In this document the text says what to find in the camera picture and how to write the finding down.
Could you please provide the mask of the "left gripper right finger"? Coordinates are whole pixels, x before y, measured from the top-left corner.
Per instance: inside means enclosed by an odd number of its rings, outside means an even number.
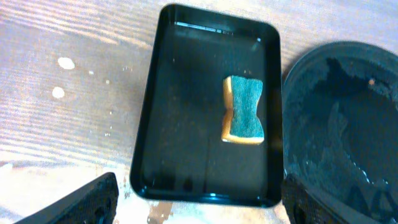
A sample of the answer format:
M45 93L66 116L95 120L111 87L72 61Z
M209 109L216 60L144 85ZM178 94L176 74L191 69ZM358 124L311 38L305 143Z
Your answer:
M377 223L294 174L285 177L281 193L291 223Z

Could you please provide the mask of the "black rectangular tray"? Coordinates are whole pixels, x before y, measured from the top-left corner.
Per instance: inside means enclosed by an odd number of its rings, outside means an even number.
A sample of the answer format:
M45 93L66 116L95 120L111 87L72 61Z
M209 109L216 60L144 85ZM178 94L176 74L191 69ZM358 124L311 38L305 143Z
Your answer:
M223 80L263 82L257 145L221 139ZM272 25L181 4L160 12L131 166L142 198L273 207L284 178L280 36Z

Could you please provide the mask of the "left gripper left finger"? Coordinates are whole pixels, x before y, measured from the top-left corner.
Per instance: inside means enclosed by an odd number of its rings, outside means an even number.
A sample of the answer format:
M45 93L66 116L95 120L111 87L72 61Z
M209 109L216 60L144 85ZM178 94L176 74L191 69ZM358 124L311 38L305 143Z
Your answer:
M112 224L118 197L116 176L107 172L16 224Z

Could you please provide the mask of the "green and yellow sponge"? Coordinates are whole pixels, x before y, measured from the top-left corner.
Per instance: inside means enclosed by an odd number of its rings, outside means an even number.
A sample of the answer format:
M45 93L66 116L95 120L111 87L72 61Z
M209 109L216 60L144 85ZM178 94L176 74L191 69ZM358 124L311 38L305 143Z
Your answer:
M264 141L264 128L257 116L262 89L262 81L253 78L229 76L223 80L226 113L221 131L222 141L250 145Z

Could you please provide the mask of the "black round tray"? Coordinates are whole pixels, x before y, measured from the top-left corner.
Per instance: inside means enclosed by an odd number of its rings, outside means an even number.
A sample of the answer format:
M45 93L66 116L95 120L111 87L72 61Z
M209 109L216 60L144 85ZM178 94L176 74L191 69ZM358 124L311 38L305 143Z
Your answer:
M334 42L282 87L284 172L377 223L397 222L397 55Z

